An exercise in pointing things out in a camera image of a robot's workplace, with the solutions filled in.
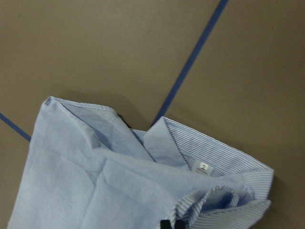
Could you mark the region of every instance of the brown background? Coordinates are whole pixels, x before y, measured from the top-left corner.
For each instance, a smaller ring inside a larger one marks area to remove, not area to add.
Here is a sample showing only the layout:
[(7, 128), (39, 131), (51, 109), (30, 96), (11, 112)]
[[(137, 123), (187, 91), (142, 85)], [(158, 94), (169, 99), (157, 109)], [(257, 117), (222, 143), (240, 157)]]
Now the brown background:
[[(49, 96), (114, 108), (147, 130), (217, 0), (3, 0), (0, 112), (32, 134)], [(231, 0), (166, 116), (275, 170), (253, 228), (305, 228), (305, 1)], [(28, 142), (0, 122), (0, 228)]]

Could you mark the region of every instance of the light blue shirt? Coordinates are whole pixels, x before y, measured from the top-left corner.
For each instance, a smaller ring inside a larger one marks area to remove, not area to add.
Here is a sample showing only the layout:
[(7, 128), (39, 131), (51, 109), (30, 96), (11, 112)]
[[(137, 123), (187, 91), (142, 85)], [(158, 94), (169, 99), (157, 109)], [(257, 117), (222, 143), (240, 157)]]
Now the light blue shirt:
[(133, 130), (109, 107), (50, 97), (8, 229), (245, 229), (270, 206), (273, 174), (168, 118)]

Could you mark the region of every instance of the cloth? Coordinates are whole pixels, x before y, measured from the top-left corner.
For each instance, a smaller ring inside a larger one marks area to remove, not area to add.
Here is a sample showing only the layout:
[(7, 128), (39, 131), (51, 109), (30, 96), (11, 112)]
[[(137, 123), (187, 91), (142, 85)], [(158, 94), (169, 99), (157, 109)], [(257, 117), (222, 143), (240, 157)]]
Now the cloth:
[(166, 117), (133, 130), (109, 107), (49, 97), (8, 229), (245, 229), (270, 206), (273, 173)]

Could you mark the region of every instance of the blue line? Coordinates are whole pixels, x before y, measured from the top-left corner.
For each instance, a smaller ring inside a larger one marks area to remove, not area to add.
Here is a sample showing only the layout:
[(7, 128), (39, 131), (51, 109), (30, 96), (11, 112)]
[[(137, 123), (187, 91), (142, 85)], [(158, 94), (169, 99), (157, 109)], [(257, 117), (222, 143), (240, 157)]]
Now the blue line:
[(177, 94), (179, 88), (181, 87), (183, 81), (185, 80), (188, 72), (190, 71), (196, 57), (198, 56), (200, 50), (202, 49), (204, 43), (206, 42), (207, 38), (209, 37), (211, 31), (213, 30), (214, 25), (217, 23), (217, 20), (219, 19), (222, 11), (224, 10), (227, 2), (229, 0), (221, 0), (215, 9), (210, 21), (208, 22), (207, 26), (205, 27), (203, 33), (201, 34), (201, 37), (199, 38), (196, 46), (194, 47), (191, 55), (189, 56), (189, 59), (185, 63), (183, 69), (181, 70), (176, 82), (174, 83), (171, 91), (167, 95), (162, 107), (160, 108), (157, 116), (155, 117), (152, 124), (155, 124), (161, 116), (164, 116), (166, 111), (168, 110), (169, 106), (171, 105), (175, 95)]
[(2, 119), (7, 125), (9, 125), (14, 131), (24, 137), (28, 142), (31, 141), (31, 136), (21, 130), (18, 126), (16, 126), (10, 119), (5, 117), (2, 113), (0, 113), (0, 119)]

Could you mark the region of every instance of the shirt tag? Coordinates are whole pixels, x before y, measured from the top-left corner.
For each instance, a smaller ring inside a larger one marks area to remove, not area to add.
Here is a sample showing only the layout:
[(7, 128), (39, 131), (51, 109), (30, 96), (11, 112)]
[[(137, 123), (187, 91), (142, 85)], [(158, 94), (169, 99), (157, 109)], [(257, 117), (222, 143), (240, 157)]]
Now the shirt tag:
[(211, 173), (213, 172), (214, 168), (210, 165), (208, 165), (205, 162), (199, 161), (199, 160), (195, 160), (192, 170), (197, 172), (197, 173), (201, 173), (204, 175), (211, 175)]

